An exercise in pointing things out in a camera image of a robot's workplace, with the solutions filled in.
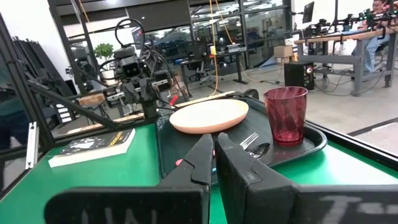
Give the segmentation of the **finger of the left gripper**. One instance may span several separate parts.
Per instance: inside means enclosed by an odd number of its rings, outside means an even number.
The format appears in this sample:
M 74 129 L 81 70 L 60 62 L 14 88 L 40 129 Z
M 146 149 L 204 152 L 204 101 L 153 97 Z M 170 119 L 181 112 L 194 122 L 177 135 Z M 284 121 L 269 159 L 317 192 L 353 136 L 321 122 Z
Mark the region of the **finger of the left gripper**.
M 141 99 L 143 102 L 155 101 L 155 90 L 150 81 L 140 82 Z
M 126 83 L 126 101 L 129 104 L 134 104 L 139 102 L 139 94 L 132 83 Z

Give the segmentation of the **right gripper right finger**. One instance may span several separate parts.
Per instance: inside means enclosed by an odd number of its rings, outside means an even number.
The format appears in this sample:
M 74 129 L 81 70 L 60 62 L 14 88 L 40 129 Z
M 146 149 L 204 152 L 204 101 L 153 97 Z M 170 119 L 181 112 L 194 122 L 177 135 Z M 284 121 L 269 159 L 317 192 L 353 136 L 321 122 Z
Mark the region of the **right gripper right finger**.
M 215 153 L 228 223 L 397 223 L 396 185 L 299 185 L 226 133 Z

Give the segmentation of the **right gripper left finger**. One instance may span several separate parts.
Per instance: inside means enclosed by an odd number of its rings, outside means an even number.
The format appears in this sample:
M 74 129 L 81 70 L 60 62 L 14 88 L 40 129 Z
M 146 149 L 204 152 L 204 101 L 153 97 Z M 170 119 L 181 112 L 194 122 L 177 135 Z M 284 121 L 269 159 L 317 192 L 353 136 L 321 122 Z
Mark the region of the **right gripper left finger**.
M 155 187 L 75 187 L 54 195 L 46 223 L 208 223 L 213 139 L 204 134 Z

